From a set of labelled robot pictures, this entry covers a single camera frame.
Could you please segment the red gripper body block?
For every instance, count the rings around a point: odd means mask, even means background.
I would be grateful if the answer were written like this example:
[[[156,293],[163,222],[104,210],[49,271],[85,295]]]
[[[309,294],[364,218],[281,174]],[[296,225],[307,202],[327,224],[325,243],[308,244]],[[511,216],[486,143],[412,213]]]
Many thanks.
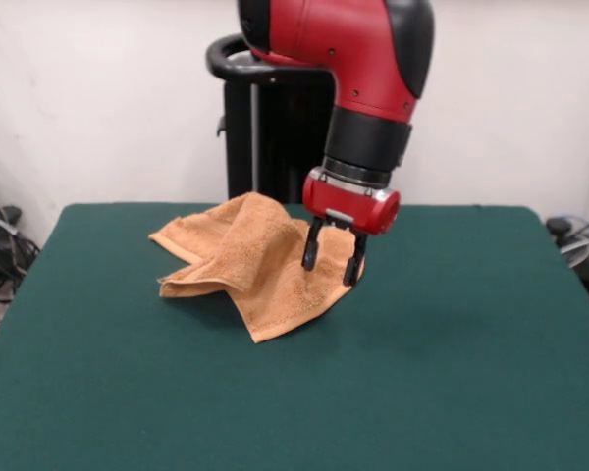
[[[331,177],[321,167],[313,168],[302,191],[305,208],[322,220],[338,220],[370,236],[386,233],[401,205],[398,191],[376,189]]]

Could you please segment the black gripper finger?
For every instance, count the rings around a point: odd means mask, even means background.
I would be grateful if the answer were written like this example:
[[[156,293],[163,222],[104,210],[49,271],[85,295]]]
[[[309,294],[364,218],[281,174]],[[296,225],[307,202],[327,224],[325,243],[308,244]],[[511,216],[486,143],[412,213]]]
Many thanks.
[[[325,218],[314,217],[312,219],[301,259],[301,266],[305,271],[312,271],[315,267],[319,251],[319,235],[326,223]]]
[[[368,235],[366,233],[356,230],[352,230],[351,232],[355,236],[355,240],[353,254],[348,260],[343,277],[343,285],[346,287],[354,287],[359,280],[368,240]]]

